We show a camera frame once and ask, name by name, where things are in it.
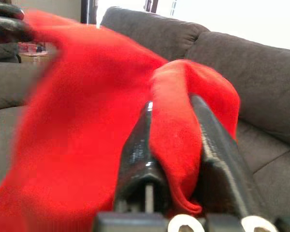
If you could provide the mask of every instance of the black object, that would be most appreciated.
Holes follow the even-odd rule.
[[[29,26],[21,21],[23,17],[17,6],[0,3],[0,44],[33,40]]]
[[[97,0],[82,0],[81,23],[97,24]]]
[[[168,220],[162,214],[100,212],[94,232],[166,232]]]
[[[271,220],[236,142],[202,98],[192,95],[190,101],[202,130],[203,153],[195,194],[204,212]]]
[[[114,202],[117,212],[165,212],[170,205],[167,179],[149,148],[151,110],[149,102],[124,144]]]
[[[280,232],[290,232],[290,217],[279,218],[275,225]]]
[[[208,214],[206,232],[245,232],[238,218],[224,214]]]

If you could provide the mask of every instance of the couch backrest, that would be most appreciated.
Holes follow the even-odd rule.
[[[101,25],[130,37],[167,60],[184,58],[207,28],[157,14],[109,8]]]
[[[240,118],[290,144],[290,50],[206,32],[186,58],[213,67],[234,85]]]

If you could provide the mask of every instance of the red fabric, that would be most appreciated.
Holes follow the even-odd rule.
[[[167,63],[107,29],[34,12],[38,41],[59,57],[45,71],[17,130],[12,167],[0,187],[0,232],[91,230],[111,210],[121,149],[148,100],[150,146],[166,172],[175,212],[197,182],[201,131],[187,93],[201,95],[235,137],[239,98],[214,70],[186,60]]]

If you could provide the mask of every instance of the red cloth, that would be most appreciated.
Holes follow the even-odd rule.
[[[0,232],[91,230],[111,210],[121,149],[140,111],[153,101],[150,146],[166,172],[176,212],[189,202],[201,152],[187,93],[199,94],[235,137],[239,97],[214,70],[167,63],[108,29],[34,12],[38,41],[59,57],[45,71],[17,130],[11,170],[0,187]]]

